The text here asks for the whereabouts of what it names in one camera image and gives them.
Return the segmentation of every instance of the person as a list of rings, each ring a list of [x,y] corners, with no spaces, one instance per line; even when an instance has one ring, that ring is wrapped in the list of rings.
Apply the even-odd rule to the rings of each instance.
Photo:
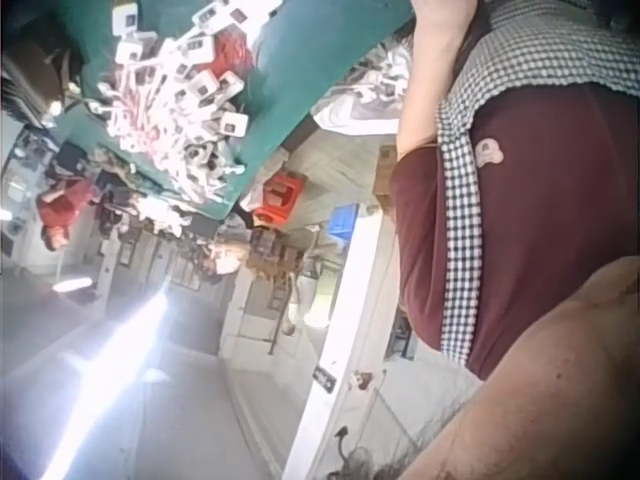
[[[413,330],[486,380],[596,270],[638,254],[640,41],[589,1],[480,2],[490,31],[455,77],[478,4],[413,0],[390,188]]]
[[[191,262],[200,279],[215,285],[237,272],[249,258],[254,228],[253,216],[235,203],[224,223],[216,227],[213,240],[191,249]]]
[[[487,1],[456,75],[479,2],[412,3],[400,291],[417,335],[485,383],[422,452],[340,478],[639,478],[637,18]]]
[[[311,244],[302,257],[300,273],[289,273],[291,284],[291,298],[287,308],[287,316],[282,321],[281,331],[284,335],[292,336],[298,325],[305,321],[311,312],[313,302],[318,294],[318,282],[322,274],[322,259],[316,249],[320,240],[321,227],[309,225],[307,229],[313,234]]]
[[[43,225],[40,237],[47,250],[56,252],[68,245],[69,227],[98,195],[91,181],[71,178],[59,181],[36,197],[36,208]]]
[[[349,480],[640,478],[640,257],[616,260],[539,319],[427,445]]]

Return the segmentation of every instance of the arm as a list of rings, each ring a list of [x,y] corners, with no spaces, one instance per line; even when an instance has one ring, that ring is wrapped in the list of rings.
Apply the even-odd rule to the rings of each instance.
[[[639,269],[604,267],[534,324],[402,479],[620,478],[640,426]]]
[[[41,193],[40,200],[44,203],[51,203],[56,198],[64,195],[65,189],[66,189],[66,183],[60,182],[50,190],[47,190],[46,192]]]
[[[435,139],[438,106],[451,87],[453,66],[464,33],[438,31],[418,17],[411,76],[396,139],[399,159]]]

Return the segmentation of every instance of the maroon shirt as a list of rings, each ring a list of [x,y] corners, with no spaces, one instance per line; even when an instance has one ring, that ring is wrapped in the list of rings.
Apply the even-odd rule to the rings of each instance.
[[[639,251],[637,98],[595,85],[531,87],[489,101],[472,144],[504,159],[478,170],[483,271],[467,367],[486,379],[518,337],[600,267]],[[401,294],[416,334],[440,348],[446,275],[436,146],[395,169]]]

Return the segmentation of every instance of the sticker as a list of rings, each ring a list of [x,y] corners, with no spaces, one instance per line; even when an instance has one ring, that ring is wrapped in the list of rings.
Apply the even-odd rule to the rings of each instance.
[[[502,163],[504,153],[500,149],[500,144],[493,138],[485,138],[476,146],[476,165],[478,168],[484,167],[488,163]]]

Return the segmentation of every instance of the fluorescent light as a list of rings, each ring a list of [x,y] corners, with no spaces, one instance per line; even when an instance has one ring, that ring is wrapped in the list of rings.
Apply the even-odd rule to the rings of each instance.
[[[72,278],[71,280],[65,280],[63,282],[56,283],[53,286],[53,290],[58,293],[73,292],[74,290],[80,290],[81,288],[87,288],[91,286],[93,280],[89,277]]]
[[[65,478],[95,423],[142,369],[166,309],[165,296],[161,293],[156,295],[116,330],[91,362],[62,440],[41,480]]]
[[[9,210],[5,210],[4,208],[0,208],[0,221],[11,221],[13,220],[13,213]]]
[[[13,188],[17,188],[18,190],[20,190],[22,192],[25,191],[25,188],[22,185],[20,185],[19,183],[9,182],[9,185],[12,186]]]

